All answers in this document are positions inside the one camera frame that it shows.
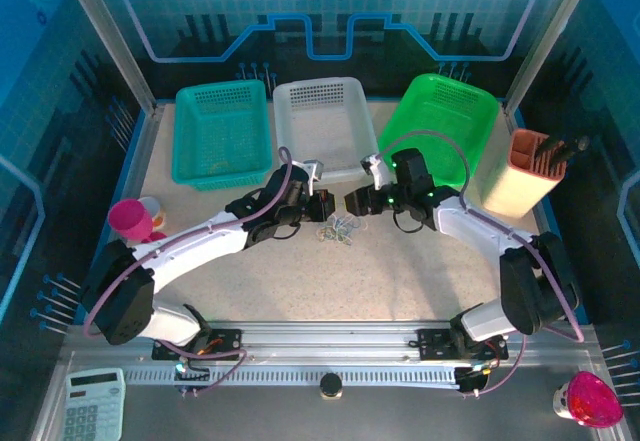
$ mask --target white robotic arm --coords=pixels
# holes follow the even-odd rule
[[[436,187],[424,158],[415,149],[392,156],[396,182],[379,155],[362,160],[374,184],[345,197],[355,216],[408,212],[433,231],[449,235],[480,252],[500,272],[501,297],[472,308],[451,320],[466,346],[512,331],[533,334],[564,315],[549,280],[538,275],[540,266],[523,247],[534,246],[559,281],[568,303],[578,305],[578,291],[564,247],[552,233],[534,235],[509,226],[469,205],[458,191]]]
[[[335,209],[333,195],[313,189],[313,182],[322,175],[322,163],[292,164],[286,185],[286,166],[282,166],[264,188],[231,202],[224,211],[187,231],[133,248],[127,248],[121,241],[109,243],[79,292],[87,311],[93,309],[124,269],[138,267],[95,316],[95,323],[107,341],[121,344],[144,336],[195,350],[198,339],[206,338],[210,331],[208,323],[195,308],[171,306],[155,295],[205,263],[272,238],[281,226],[326,220]]]

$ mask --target mesh basket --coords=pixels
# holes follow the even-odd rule
[[[173,180],[206,191],[260,184],[271,169],[264,83],[184,88],[176,96]]]
[[[322,184],[366,177],[360,160],[378,149],[357,79],[282,84],[273,92],[273,106],[278,146],[287,146],[296,160],[321,161]]]
[[[417,129],[431,129],[449,136],[464,151],[471,175],[475,173],[498,115],[499,104],[492,95],[468,84],[437,74],[415,78],[380,135],[380,150],[400,136]],[[445,141],[414,136],[398,144],[385,156],[407,148],[418,148],[436,185],[464,183],[464,165]]]

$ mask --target speckled table surface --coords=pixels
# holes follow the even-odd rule
[[[396,105],[369,103],[376,134]],[[269,109],[275,146],[273,106]],[[198,192],[175,184],[171,179],[174,112],[174,105],[164,111],[142,188],[143,195],[162,203],[167,213],[163,231],[169,235],[207,220],[251,189]],[[499,116],[469,188],[472,202],[477,203],[477,186],[508,139],[506,123]],[[330,190],[338,201],[357,187],[345,183]],[[345,213],[344,206],[338,206],[337,214]],[[205,264],[172,282],[159,297],[192,304],[211,320],[369,321],[449,319],[498,296],[497,272],[459,241],[426,229],[404,234],[391,215],[369,216],[366,221],[368,228],[354,233],[350,247],[319,242],[317,225],[306,224],[292,240],[263,242]],[[511,222],[537,232],[531,213]]]

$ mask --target black knob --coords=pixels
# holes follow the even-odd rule
[[[339,398],[342,396],[342,380],[334,373],[325,374],[320,380],[320,393],[325,398]]]

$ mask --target calculator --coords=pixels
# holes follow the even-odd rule
[[[119,368],[71,373],[66,379],[62,441],[117,441],[122,436],[124,373]]]

